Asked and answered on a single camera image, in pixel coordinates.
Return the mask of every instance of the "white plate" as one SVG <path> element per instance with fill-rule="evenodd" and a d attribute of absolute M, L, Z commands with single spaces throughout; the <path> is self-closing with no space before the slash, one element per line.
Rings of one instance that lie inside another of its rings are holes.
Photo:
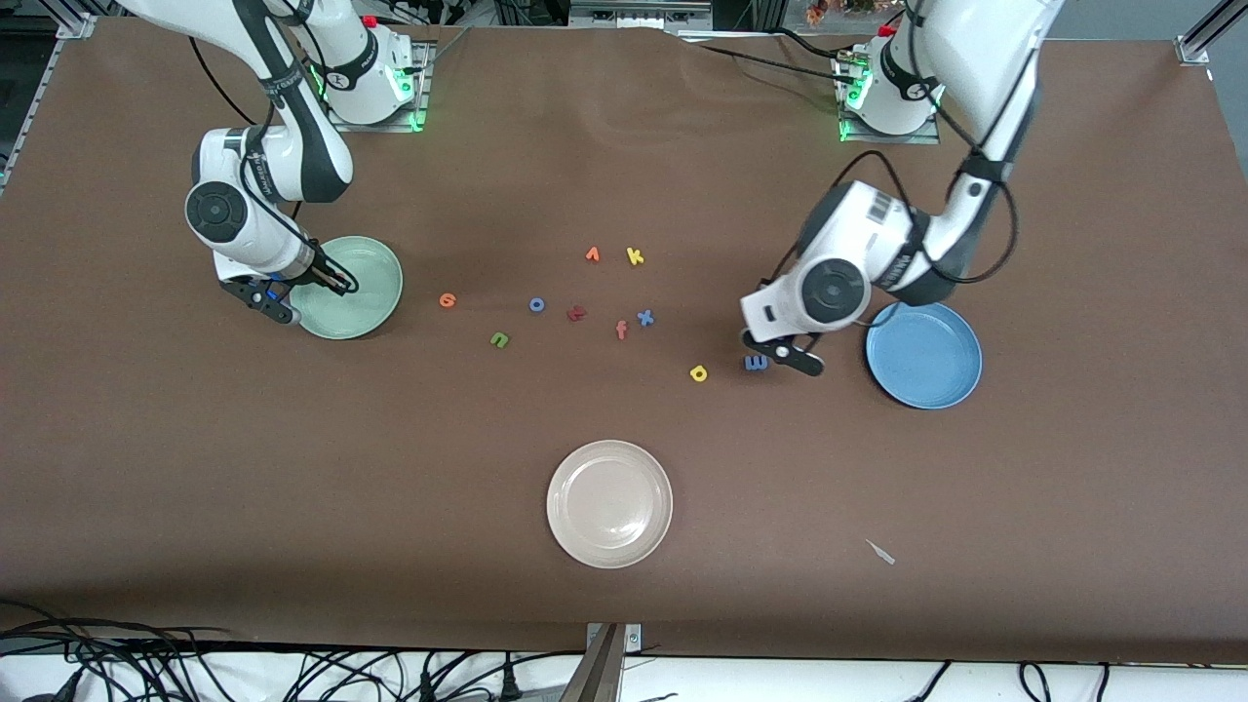
<path fill-rule="evenodd" d="M 559 463 L 547 520 L 569 556 L 595 568 L 631 566 L 659 547 L 671 525 L 671 483 L 640 446 L 595 441 Z"/>

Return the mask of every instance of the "small white object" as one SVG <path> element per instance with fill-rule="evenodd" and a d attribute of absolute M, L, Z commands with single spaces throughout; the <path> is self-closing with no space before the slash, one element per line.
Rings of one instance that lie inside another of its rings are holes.
<path fill-rule="evenodd" d="M 897 563 L 896 558 L 894 558 L 892 556 L 889 556 L 887 551 L 885 551 L 884 548 L 880 548 L 879 546 L 876 546 L 875 543 L 872 543 L 870 538 L 864 538 L 862 541 L 866 541 L 867 545 L 871 548 L 875 550 L 875 555 L 879 556 L 880 558 L 884 558 L 885 563 L 889 563 L 890 566 L 894 566 L 894 565 Z"/>

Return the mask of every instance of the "blue plate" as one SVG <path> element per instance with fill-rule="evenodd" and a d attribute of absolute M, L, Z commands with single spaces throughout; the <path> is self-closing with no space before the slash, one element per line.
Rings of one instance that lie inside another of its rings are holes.
<path fill-rule="evenodd" d="M 945 305 L 889 305 L 866 332 L 866 363 L 885 392 L 920 410 L 966 400 L 980 382 L 983 353 L 971 325 Z"/>

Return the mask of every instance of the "plate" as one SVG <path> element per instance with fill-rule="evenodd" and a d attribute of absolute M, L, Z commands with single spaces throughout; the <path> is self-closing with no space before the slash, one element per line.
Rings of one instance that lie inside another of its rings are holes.
<path fill-rule="evenodd" d="M 889 395 L 920 410 L 943 410 L 978 385 L 980 340 L 953 310 L 896 302 L 875 319 L 884 324 L 866 332 L 866 362 Z"/>
<path fill-rule="evenodd" d="M 595 568 L 631 566 L 659 547 L 671 525 L 671 483 L 640 446 L 595 441 L 559 463 L 547 520 L 569 556 Z"/>
<path fill-rule="evenodd" d="M 398 256 L 367 236 L 341 236 L 322 247 L 356 276 L 359 290 L 341 297 L 322 285 L 291 290 L 291 306 L 302 314 L 300 325 L 322 339 L 354 339 L 379 327 L 403 294 Z"/>

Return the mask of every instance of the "table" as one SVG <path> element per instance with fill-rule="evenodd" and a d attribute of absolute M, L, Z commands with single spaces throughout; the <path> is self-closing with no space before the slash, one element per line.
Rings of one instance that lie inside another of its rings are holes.
<path fill-rule="evenodd" d="M 1213 86 L 1166 42 L 1051 42 L 1042 77 L 1020 250 L 950 300 L 983 380 L 925 413 L 860 331 L 820 378 L 740 367 L 738 299 L 864 147 L 820 79 L 656 31 L 474 30 L 427 130 L 348 136 L 353 186 L 303 207 L 404 266 L 394 316 L 328 342 L 217 289 L 181 204 L 238 120 L 185 37 L 101 20 L 0 199 L 0 595 L 256 641 L 545 650 L 626 621 L 668 653 L 1243 661 L 1248 190 Z M 887 151 L 938 211 L 956 139 Z M 545 526 L 554 467 L 604 437 L 676 500 L 623 571 Z"/>

